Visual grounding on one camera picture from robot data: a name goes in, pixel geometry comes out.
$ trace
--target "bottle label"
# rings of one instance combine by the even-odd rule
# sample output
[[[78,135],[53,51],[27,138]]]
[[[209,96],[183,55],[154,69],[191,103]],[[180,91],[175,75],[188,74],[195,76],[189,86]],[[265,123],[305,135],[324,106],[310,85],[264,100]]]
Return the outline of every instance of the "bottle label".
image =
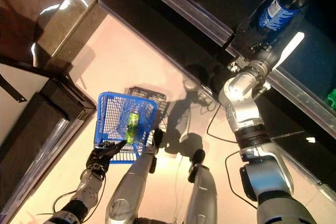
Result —
[[[278,0],[273,0],[260,16],[259,27],[268,27],[274,31],[278,31],[299,11],[300,9],[286,9],[279,5]]]

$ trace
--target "wire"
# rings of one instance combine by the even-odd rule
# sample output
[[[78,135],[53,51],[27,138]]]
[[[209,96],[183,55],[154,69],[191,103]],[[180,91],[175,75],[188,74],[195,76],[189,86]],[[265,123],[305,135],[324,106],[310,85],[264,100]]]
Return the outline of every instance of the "wire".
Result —
[[[89,216],[85,221],[83,221],[82,223],[87,222],[87,221],[91,218],[91,216],[94,214],[94,212],[95,212],[95,210],[97,209],[97,207],[99,206],[99,203],[100,203],[100,201],[101,201],[101,198],[103,197],[104,190],[105,190],[105,185],[106,185],[106,175],[105,175],[105,174],[103,174],[103,179],[104,179],[104,186],[103,186],[103,191],[101,192],[101,195],[100,195],[100,199],[99,199],[99,201],[98,201],[96,207],[94,208],[94,210],[93,210],[92,213],[90,214],[90,216]]]
[[[77,190],[73,190],[73,191],[70,191],[70,192],[68,192],[68,193],[66,193],[66,194],[62,194],[62,195],[59,196],[57,199],[55,199],[55,201],[54,201],[54,203],[53,203],[53,213],[56,213],[55,205],[56,205],[57,201],[59,201],[60,199],[62,199],[62,198],[65,197],[65,196],[68,196],[68,195],[70,195],[70,194],[75,193],[76,191],[77,191]]]
[[[206,134],[208,134],[209,136],[212,136],[212,137],[214,137],[214,138],[216,138],[216,139],[218,139],[218,140],[225,141],[225,142],[228,142],[228,143],[236,144],[237,142],[235,142],[235,141],[226,140],[226,139],[220,138],[220,137],[218,137],[218,136],[214,136],[214,135],[212,135],[212,134],[209,133],[210,126],[211,126],[211,124],[212,124],[214,118],[216,117],[216,115],[217,115],[217,113],[218,113],[220,107],[221,107],[221,105],[218,106],[218,109],[217,109],[216,113],[215,113],[214,116],[212,117],[212,119],[211,119],[211,121],[210,121],[210,124],[209,124],[209,126],[208,126],[208,129],[206,130]]]
[[[241,200],[245,201],[246,203],[248,203],[250,206],[252,206],[254,209],[257,209],[256,206],[254,206],[253,204],[251,204],[250,202],[248,202],[246,199],[244,199],[242,196],[240,196],[239,194],[237,194],[235,191],[233,191],[232,189],[232,185],[231,185],[231,180],[230,180],[230,175],[229,175],[229,170],[227,168],[227,160],[229,159],[229,157],[237,154],[239,151],[233,152],[232,154],[228,155],[225,159],[225,169],[226,169],[226,173],[227,173],[227,179],[229,180],[229,185],[230,185],[230,189],[232,191],[232,193],[234,195],[236,195],[238,198],[240,198]]]
[[[179,200],[177,198],[177,176],[178,176],[178,171],[180,170],[182,159],[183,159],[183,156],[181,157],[181,160],[180,160],[180,162],[178,164],[176,175],[175,175],[175,202],[176,202],[176,206],[175,206],[175,210],[174,210],[174,221],[173,221],[173,224],[176,224],[176,222],[177,222],[177,208],[178,208],[178,203],[179,203]]]

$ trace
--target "blue shopping basket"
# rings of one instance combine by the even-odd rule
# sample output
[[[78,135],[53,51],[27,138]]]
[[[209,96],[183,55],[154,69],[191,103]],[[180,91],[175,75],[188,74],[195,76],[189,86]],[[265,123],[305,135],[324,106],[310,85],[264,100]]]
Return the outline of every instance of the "blue shopping basket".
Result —
[[[132,95],[104,92],[98,98],[98,116],[95,146],[103,142],[119,143],[126,140],[126,129],[130,113],[140,115],[138,131],[133,144],[126,144],[110,161],[110,164],[132,164],[141,155],[151,134],[151,126],[156,113],[156,102]]]

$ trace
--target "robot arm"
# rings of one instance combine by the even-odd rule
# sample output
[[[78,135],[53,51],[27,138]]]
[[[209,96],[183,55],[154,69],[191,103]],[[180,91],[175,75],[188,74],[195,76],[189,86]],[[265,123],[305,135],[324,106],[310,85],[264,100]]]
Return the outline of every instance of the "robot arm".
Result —
[[[100,148],[91,152],[86,169],[80,176],[80,183],[75,194],[61,211],[54,213],[45,224],[80,224],[86,215],[98,202],[98,192],[105,174],[108,171],[110,159],[126,144],[121,141],[118,144],[106,142]]]
[[[220,94],[227,119],[247,164],[240,169],[246,195],[258,202],[258,224],[316,223],[308,210],[292,198],[293,181],[253,100],[253,91],[277,64],[274,52],[261,51],[236,77],[229,79]]]

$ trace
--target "beverage can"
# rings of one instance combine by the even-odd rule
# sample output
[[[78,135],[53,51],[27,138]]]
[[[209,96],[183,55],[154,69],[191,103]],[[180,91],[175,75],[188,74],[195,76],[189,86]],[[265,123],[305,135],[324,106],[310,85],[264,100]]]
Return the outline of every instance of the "beverage can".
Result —
[[[126,141],[128,144],[132,144],[135,141],[135,136],[138,131],[140,120],[140,114],[138,111],[133,111],[130,113],[126,129]]]

